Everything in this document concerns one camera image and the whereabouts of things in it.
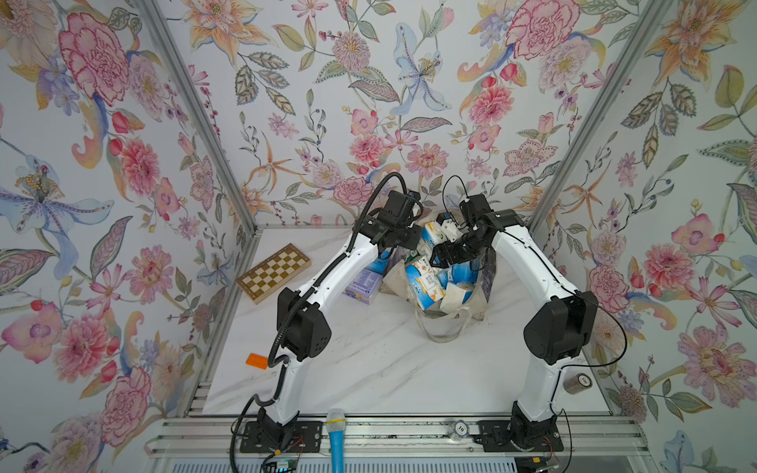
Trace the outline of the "blue white tissue pack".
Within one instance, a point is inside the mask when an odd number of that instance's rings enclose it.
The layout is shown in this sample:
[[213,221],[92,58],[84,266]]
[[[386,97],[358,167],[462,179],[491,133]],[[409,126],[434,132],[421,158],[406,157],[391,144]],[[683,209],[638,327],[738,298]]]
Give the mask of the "blue white tissue pack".
[[449,240],[444,228],[437,222],[428,222],[423,226],[421,239],[431,250]]

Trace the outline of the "purple tissue pack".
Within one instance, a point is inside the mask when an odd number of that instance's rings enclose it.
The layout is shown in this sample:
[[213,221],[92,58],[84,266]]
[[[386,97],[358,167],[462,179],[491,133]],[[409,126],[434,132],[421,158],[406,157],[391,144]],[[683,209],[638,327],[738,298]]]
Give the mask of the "purple tissue pack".
[[355,301],[370,305],[380,291],[382,274],[369,269],[362,270],[356,279],[344,290],[343,294]]

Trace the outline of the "beige canvas tote bag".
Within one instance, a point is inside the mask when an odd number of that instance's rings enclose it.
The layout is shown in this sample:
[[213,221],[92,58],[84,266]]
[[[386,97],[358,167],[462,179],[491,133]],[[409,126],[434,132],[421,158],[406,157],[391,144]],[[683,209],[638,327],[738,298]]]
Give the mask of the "beige canvas tote bag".
[[[439,213],[437,216],[440,214],[453,215],[461,232],[464,233],[465,224],[463,224],[459,211]],[[426,223],[437,222],[437,216],[422,219],[422,230]],[[392,256],[392,268],[384,275],[380,291],[384,294],[398,297],[410,305],[415,321],[426,338],[438,344],[449,343],[459,338],[459,335],[473,321],[483,321],[485,319],[486,309],[489,305],[492,286],[497,272],[497,256],[494,250],[481,250],[477,258],[469,261],[473,268],[479,269],[477,283],[475,285],[457,284],[464,286],[468,290],[468,295],[463,306],[455,313],[449,313],[448,315],[440,311],[441,301],[435,303],[433,307],[425,311],[420,309],[416,301],[415,294],[405,274],[405,267],[421,256],[425,256],[429,262],[432,256],[431,248],[428,248],[422,242],[422,239],[415,250],[406,250],[405,248],[398,250],[398,254]],[[451,281],[452,267],[445,269],[433,267],[444,290],[447,289],[447,284],[453,283]]]

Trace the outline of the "blue tissue pack front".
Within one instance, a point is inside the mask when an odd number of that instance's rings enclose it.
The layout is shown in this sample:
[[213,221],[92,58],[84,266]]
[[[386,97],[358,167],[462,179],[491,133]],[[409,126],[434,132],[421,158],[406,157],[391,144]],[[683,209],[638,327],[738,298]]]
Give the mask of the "blue tissue pack front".
[[479,269],[471,266],[470,262],[454,265],[451,268],[451,281],[454,284],[475,285],[479,276]]

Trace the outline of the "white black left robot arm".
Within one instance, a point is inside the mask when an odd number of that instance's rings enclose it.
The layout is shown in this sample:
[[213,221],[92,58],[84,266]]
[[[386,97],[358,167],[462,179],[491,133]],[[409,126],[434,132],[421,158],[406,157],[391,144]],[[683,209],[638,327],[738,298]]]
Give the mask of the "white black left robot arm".
[[395,248],[413,250],[423,213],[420,193],[390,191],[386,204],[369,211],[356,223],[339,252],[297,290],[285,288],[277,298],[277,333],[267,364],[282,364],[273,404],[267,409],[271,421],[286,425],[299,415],[300,397],[311,359],[327,347],[332,330],[327,321],[331,307],[347,287],[385,252]]

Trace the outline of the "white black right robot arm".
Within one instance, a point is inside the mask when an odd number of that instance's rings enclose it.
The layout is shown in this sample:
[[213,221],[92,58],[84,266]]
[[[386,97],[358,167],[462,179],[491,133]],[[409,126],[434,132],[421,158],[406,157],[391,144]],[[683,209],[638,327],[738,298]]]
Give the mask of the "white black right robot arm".
[[530,364],[508,425],[511,443],[522,451],[534,449],[557,433],[558,410],[553,402],[561,374],[589,343],[599,302],[559,273],[516,211],[495,211],[482,194],[464,199],[459,209],[466,232],[453,242],[434,246],[431,264],[447,268],[494,250],[514,269],[538,308],[524,327]]

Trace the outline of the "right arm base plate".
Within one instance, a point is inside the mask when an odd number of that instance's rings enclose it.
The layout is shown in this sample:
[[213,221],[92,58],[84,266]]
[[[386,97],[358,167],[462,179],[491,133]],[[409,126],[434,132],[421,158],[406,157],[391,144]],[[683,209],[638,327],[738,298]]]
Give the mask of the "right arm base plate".
[[489,420],[478,423],[474,442],[485,453],[561,453],[565,447],[557,428],[557,418],[541,422],[516,419]]

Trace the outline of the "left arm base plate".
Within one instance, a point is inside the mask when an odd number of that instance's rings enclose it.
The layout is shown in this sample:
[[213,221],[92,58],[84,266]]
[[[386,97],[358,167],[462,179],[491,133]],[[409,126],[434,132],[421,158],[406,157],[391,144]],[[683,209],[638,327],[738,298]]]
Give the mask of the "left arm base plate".
[[239,452],[319,453],[322,441],[323,422],[294,421],[281,427],[276,423],[250,421],[244,424]]

